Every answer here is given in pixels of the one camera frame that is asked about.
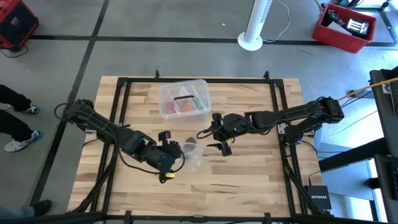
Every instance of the wooden table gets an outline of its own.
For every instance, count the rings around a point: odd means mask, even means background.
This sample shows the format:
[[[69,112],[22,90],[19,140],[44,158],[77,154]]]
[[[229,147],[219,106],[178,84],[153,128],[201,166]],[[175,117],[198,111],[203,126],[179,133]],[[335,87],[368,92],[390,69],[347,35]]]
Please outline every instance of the wooden table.
[[[107,118],[117,79],[102,77],[95,99],[95,110]],[[284,83],[288,106],[303,104],[299,80],[284,79]],[[158,109],[157,89],[160,85],[163,84],[132,83],[124,124],[131,124],[132,129],[156,140],[159,132],[169,130],[172,140],[180,144],[209,127],[211,114],[202,122],[182,124],[163,120]],[[269,85],[209,83],[209,89],[212,113],[273,111]],[[277,97],[279,108],[282,108],[280,95]],[[94,134],[88,134],[86,141],[94,138]],[[198,140],[198,143],[205,147],[201,169],[196,173],[183,169],[176,173],[174,180],[165,184],[161,184],[157,176],[128,168],[118,160],[108,214],[124,215],[125,210],[131,210],[135,215],[261,217],[264,212],[269,212],[272,217],[290,217],[276,128],[266,136],[247,134],[236,138],[231,144],[233,155],[228,157],[223,157],[221,151],[213,147],[206,147],[215,143],[212,137]],[[69,210],[77,207],[94,186],[102,148],[99,141],[83,148]],[[297,146],[297,154],[305,185],[308,175],[319,170],[318,159],[315,151],[305,144]],[[153,170],[145,163],[123,156],[129,164]],[[322,184],[321,175],[312,175],[311,181]],[[300,211],[297,191],[292,186],[296,211]],[[102,198],[100,195],[98,208],[101,208]]]

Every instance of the red plastic bin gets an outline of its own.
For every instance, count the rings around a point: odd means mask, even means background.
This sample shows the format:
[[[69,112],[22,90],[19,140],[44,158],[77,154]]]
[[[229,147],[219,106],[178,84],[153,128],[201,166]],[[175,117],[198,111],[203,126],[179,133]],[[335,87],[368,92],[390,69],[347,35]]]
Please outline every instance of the red plastic bin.
[[[369,28],[366,38],[362,39],[353,35],[344,34],[337,30],[333,30],[321,25],[328,9],[336,11],[343,22],[347,22],[352,17],[364,22],[368,22]],[[367,16],[351,9],[337,6],[335,4],[327,4],[323,10],[321,18],[319,18],[317,22],[315,30],[313,31],[312,38],[351,53],[358,53],[366,44],[373,41],[374,31],[376,30],[376,21],[377,20],[375,17]]]

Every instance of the plastic container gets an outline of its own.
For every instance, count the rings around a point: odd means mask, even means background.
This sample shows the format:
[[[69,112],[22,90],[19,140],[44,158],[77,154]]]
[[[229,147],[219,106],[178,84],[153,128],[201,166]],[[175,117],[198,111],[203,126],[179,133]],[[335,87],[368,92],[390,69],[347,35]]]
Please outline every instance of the plastic container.
[[[367,36],[362,39],[321,25],[323,18],[329,9],[336,11],[343,22],[348,21],[352,17],[364,22],[368,22],[369,28]],[[376,21],[377,20],[375,17],[367,16],[351,9],[337,6],[335,4],[327,4],[323,10],[321,18],[319,18],[317,22],[315,30],[313,31],[312,38],[351,53],[358,53],[366,44],[373,41],[374,31],[376,30]]]
[[[201,167],[205,149],[198,144],[186,142],[182,144],[181,150],[185,156],[185,165],[183,169],[190,172],[198,171]]]
[[[163,119],[198,116],[211,111],[207,82],[189,80],[159,88],[159,113]]]

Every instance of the black pants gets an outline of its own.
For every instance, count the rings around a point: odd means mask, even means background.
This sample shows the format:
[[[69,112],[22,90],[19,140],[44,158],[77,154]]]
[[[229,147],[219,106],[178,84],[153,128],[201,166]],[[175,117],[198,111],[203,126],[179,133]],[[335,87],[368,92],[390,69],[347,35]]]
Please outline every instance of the black pants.
[[[16,111],[25,111],[30,108],[29,99],[4,85],[0,85],[0,103],[9,104]],[[33,131],[25,122],[7,111],[0,110],[0,133],[11,135],[15,141],[26,141],[32,137]]]

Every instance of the plastic lid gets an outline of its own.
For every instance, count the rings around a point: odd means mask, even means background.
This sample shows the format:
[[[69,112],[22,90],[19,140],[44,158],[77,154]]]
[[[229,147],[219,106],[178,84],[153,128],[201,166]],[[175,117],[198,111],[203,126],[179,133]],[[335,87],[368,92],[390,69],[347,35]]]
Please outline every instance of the plastic lid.
[[[159,113],[164,119],[197,116],[210,111],[210,94],[204,80],[175,82],[159,88]]]

